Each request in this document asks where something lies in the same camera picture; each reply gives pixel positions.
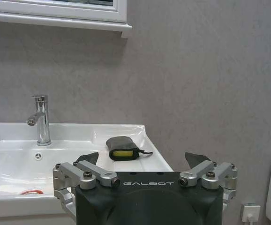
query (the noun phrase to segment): white sink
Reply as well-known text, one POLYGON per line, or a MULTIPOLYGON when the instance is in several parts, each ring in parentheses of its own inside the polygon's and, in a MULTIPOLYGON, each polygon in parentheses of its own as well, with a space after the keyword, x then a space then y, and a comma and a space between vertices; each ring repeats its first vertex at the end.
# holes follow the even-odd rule
POLYGON ((53 196, 52 168, 81 155, 99 152, 97 165, 111 171, 172 171, 144 125, 50 124, 48 146, 37 146, 36 129, 24 123, 0 123, 0 217, 63 213, 53 196), (153 155, 112 161, 105 142, 122 135, 153 155), (44 194, 22 195, 33 190, 44 194))

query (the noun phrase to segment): black pouch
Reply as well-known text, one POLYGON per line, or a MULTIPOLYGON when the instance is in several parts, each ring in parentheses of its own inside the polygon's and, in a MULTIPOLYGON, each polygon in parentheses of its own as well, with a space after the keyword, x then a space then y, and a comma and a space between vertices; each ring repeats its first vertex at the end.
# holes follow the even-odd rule
POLYGON ((109 149, 109 157, 114 161, 135 160, 139 157, 139 153, 153 153, 140 150, 132 139, 126 136, 112 137, 106 141, 106 145, 109 149))

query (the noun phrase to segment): white power outlet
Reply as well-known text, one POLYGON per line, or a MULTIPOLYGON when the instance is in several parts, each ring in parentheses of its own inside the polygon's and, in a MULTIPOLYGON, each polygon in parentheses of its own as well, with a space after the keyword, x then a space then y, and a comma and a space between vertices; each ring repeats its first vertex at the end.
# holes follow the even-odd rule
POLYGON ((242 204, 241 208, 242 222, 257 222, 260 210, 261 210, 260 205, 255 205, 251 203, 242 204))

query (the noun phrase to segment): cord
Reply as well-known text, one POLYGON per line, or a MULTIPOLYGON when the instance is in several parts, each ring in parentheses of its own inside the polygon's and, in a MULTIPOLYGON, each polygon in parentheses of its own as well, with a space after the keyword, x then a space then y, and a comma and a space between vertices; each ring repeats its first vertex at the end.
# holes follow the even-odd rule
POLYGON ((248 214, 247 221, 248 222, 246 223, 246 225, 253 225, 253 222, 255 221, 255 219, 251 214, 248 214))

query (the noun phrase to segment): metal bracket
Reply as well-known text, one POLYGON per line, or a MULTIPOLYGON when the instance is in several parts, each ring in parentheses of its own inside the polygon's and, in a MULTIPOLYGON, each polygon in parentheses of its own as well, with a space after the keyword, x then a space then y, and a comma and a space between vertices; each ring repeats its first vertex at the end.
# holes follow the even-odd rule
POLYGON ((179 176, 179 183, 182 187, 196 186, 197 180, 200 179, 203 174, 213 169, 213 162, 205 160, 192 169, 181 172, 179 176))
POLYGON ((74 165, 57 164, 53 168, 54 196, 60 199, 63 210, 73 220, 76 221, 76 208, 72 196, 75 194, 75 187, 79 185, 84 190, 93 189, 96 186, 96 179, 105 187, 115 188, 120 184, 117 173, 104 170, 85 160, 74 165))
POLYGON ((85 160, 80 161, 76 166, 83 171, 90 171, 102 186, 115 188, 120 185, 120 179, 116 172, 104 170, 85 160))
POLYGON ((223 210, 227 207, 230 200, 236 195, 238 169, 231 163, 216 163, 205 160, 191 170, 180 173, 179 184, 182 187, 192 187, 201 179, 204 188, 215 190, 221 186, 223 193, 223 210))

